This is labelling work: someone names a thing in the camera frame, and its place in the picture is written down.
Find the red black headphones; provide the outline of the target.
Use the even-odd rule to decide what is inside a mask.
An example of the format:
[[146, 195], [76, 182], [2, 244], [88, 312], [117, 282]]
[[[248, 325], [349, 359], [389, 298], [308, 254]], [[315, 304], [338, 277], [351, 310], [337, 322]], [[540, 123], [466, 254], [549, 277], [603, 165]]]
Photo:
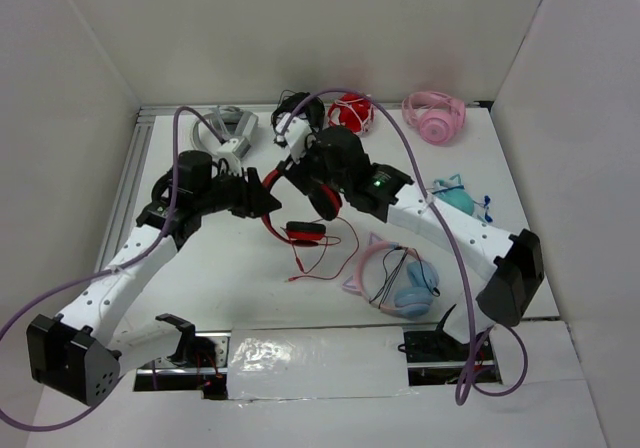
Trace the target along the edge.
[[[261, 218], [261, 221], [277, 241], [291, 249], [297, 273], [289, 276], [286, 279], [287, 282], [336, 281], [360, 251], [359, 235], [353, 224], [340, 216], [342, 201], [335, 190], [326, 185], [320, 185], [313, 188], [307, 198], [314, 208], [320, 209], [320, 214], [305, 218], [296, 216], [278, 224], [275, 224], [272, 216], [267, 214]], [[348, 229], [353, 237], [354, 247], [334, 273], [321, 274], [319, 269], [323, 266], [327, 255], [344, 244], [343, 235], [328, 229], [328, 224], [333, 221], [342, 223]]]

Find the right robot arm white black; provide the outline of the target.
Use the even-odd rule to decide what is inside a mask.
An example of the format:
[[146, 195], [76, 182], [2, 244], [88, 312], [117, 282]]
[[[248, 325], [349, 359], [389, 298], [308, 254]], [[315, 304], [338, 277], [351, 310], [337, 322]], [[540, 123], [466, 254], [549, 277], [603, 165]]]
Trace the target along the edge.
[[285, 177], [302, 193], [327, 186], [354, 209], [419, 235], [453, 255], [484, 282], [463, 292], [436, 347], [448, 360], [460, 359], [471, 338], [496, 325], [517, 326], [544, 280], [539, 237], [491, 226], [421, 192], [417, 180], [373, 163], [360, 139], [346, 128], [319, 133], [298, 121], [276, 132], [289, 151]]

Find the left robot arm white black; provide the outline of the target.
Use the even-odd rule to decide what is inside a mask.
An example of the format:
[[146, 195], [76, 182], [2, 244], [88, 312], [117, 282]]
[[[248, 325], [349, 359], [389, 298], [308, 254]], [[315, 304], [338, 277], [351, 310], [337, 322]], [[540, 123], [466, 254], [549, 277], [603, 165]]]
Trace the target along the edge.
[[53, 317], [36, 316], [26, 336], [32, 377], [95, 407], [120, 376], [164, 357], [176, 367], [196, 358], [193, 323], [168, 313], [128, 335], [116, 328], [158, 271], [201, 227], [204, 216], [228, 211], [257, 219], [281, 208], [254, 168], [238, 174], [200, 151], [184, 151], [154, 184], [151, 201], [115, 258]]

